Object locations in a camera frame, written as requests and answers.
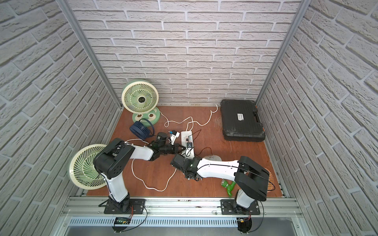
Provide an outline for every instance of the black bracket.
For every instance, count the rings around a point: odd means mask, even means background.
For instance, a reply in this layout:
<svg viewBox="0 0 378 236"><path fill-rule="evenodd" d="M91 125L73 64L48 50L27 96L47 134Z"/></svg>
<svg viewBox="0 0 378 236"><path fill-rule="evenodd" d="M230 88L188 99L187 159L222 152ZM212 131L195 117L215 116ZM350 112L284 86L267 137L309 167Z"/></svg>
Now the black bracket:
<svg viewBox="0 0 378 236"><path fill-rule="evenodd" d="M220 200L220 207L222 209L222 215L238 215L238 213L234 210L234 199L221 199ZM260 208L259 203L257 201L252 202L251 206L249 207L251 215L259 215Z"/></svg>

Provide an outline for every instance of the white brick wall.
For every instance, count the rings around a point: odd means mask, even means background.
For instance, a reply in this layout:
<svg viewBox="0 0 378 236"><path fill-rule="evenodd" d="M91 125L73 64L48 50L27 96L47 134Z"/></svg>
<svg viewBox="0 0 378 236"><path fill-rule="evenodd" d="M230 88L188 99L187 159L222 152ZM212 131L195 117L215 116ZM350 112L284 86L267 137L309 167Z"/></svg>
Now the white brick wall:
<svg viewBox="0 0 378 236"><path fill-rule="evenodd" d="M159 105L214 105L257 98L299 1L70 4L119 96L146 79Z"/></svg>
<svg viewBox="0 0 378 236"><path fill-rule="evenodd" d="M311 233L378 234L377 0L313 0L259 104Z"/></svg>
<svg viewBox="0 0 378 236"><path fill-rule="evenodd" d="M115 104L55 1L1 2L0 235L49 235Z"/></svg>

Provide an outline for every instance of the metal corner post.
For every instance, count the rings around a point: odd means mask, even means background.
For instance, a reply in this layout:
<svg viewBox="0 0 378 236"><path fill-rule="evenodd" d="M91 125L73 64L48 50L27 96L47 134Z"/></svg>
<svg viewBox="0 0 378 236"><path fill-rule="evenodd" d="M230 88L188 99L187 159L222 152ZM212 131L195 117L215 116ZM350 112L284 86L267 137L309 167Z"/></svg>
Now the metal corner post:
<svg viewBox="0 0 378 236"><path fill-rule="evenodd" d="M311 0L302 0L301 1L300 5L298 7L297 13L294 16L293 22L291 23L289 30L287 31L287 34L285 35L285 38L283 39L282 45L281 45L280 49L278 50L277 56L274 59L272 67L270 68L269 73L268 73L268 75L267 75L267 77L264 81L264 84L262 85L262 88L261 88L259 95L256 99L256 105L259 104L259 102L261 101L261 98L264 95L270 81L272 80L274 72L276 71L279 63L281 62L282 58L284 57L286 49L289 47L291 40L293 39L294 34L297 31L298 26L301 23L303 16L305 15L306 10L307 10L308 6L310 5L310 3L311 3Z"/></svg>
<svg viewBox="0 0 378 236"><path fill-rule="evenodd" d="M87 53L89 59L91 60L93 66L95 67L97 73L99 74L111 98L117 105L118 109L122 109L121 102L119 101L117 94L115 93L112 85L110 84L109 79L106 76L105 71L100 64L100 61L97 59L96 54L93 48L91 47L91 44L89 43L87 37L85 36L84 31L81 28L79 21L75 17L69 3L67 2L67 0L56 0L56 1L60 9L62 10L63 14L67 18L67 21L71 25L73 32L76 34L77 38L79 39L79 42L81 43L85 52Z"/></svg>

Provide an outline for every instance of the wooden floor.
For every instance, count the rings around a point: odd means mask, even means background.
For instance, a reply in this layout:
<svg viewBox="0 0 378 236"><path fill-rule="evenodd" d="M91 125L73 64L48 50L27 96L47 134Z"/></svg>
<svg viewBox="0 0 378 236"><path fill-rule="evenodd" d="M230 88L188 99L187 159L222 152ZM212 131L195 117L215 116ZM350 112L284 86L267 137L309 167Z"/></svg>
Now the wooden floor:
<svg viewBox="0 0 378 236"><path fill-rule="evenodd" d="M160 111L170 120L181 122L188 116L193 116L194 120L204 124L208 121L210 110L215 111L215 107L194 107L194 106L161 106ZM166 119L161 116L160 120L154 125L155 133L168 132L169 130L185 131L187 122L182 124L169 123L169 127L164 127ZM123 111L117 127L113 133L112 140L116 137L123 140L135 139L129 127L133 124L132 114L126 109ZM220 109L212 114L210 122L205 126L194 125L193 132L202 129L199 136L194 141L194 151L198 154L204 147L211 147L212 153L222 158L222 161L239 160L240 156L248 156L266 169L272 172L276 190L270 191L268 197L281 197L276 174L273 171L264 142L236 142L226 141L222 135L222 118ZM136 145L142 145L141 141L134 141ZM201 157L210 154L210 149L205 149L200 154ZM173 174L175 168L170 165L173 155L161 155L155 161L134 161L135 175L143 179L147 186L163 190L168 178ZM226 189L220 185L221 179L204 178L200 181L187 180L184 174L176 171L169 181L168 187L164 192L146 189L142 181L136 179L131 172L131 160L123 171L125 186L131 196L164 196L164 197L227 197ZM232 191L235 196L239 187L236 185ZM107 196L108 189L105 187L90 190L88 196Z"/></svg>

